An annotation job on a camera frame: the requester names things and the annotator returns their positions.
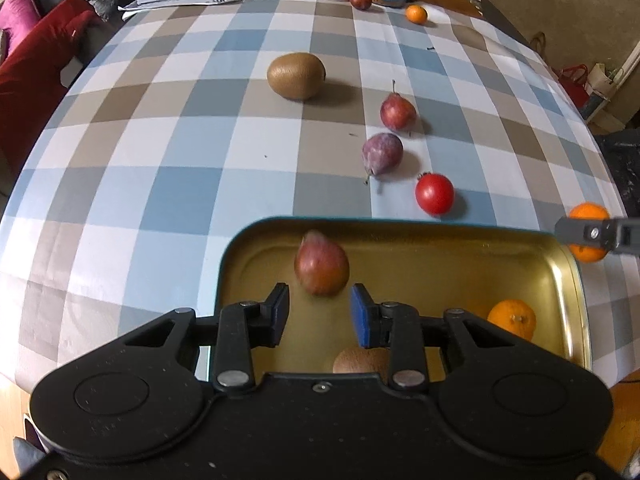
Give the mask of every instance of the magazine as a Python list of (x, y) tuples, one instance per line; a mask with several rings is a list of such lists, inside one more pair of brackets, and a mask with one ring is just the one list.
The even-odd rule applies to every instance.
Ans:
[(124, 12), (124, 14), (122, 15), (122, 19), (127, 20), (131, 16), (139, 12), (145, 12), (147, 10), (163, 9), (165, 7), (180, 7), (180, 6), (186, 6), (186, 5), (201, 5), (201, 6), (221, 5), (221, 4), (228, 4), (231, 2), (237, 2), (237, 1), (239, 0), (164, 0), (162, 2), (153, 2), (150, 4), (140, 5), (134, 0), (129, 5), (126, 5), (124, 7), (118, 7), (118, 10), (122, 10)]

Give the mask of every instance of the plum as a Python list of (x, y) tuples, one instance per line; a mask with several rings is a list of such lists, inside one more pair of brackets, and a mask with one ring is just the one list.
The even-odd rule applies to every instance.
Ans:
[(358, 10), (367, 10), (371, 6), (371, 0), (349, 0), (351, 5)]
[(368, 176), (377, 176), (393, 171), (402, 162), (402, 140), (394, 134), (375, 134), (362, 146), (362, 161)]

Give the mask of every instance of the wooden floor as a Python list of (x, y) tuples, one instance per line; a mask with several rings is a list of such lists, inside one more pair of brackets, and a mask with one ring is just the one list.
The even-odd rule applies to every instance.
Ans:
[[(613, 420), (598, 454), (615, 470), (621, 471), (640, 447), (640, 370), (611, 389)], [(24, 436), (22, 414), (28, 410), (29, 396), (0, 376), (0, 470), (9, 478), (18, 475), (12, 439)]]

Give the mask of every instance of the blue gripper pad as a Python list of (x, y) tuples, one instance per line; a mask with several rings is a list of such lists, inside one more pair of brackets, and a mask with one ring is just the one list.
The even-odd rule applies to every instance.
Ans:
[(358, 337), (358, 344), (363, 348), (369, 348), (371, 343), (369, 321), (366, 298), (363, 298), (359, 293), (358, 285), (353, 285), (351, 287), (351, 322)]

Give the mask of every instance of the red cushion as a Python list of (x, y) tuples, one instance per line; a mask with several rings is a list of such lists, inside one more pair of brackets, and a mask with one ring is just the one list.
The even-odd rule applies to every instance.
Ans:
[(87, 25), (99, 21), (86, 0), (65, 0), (0, 65), (0, 149), (15, 176), (66, 94), (60, 71)]

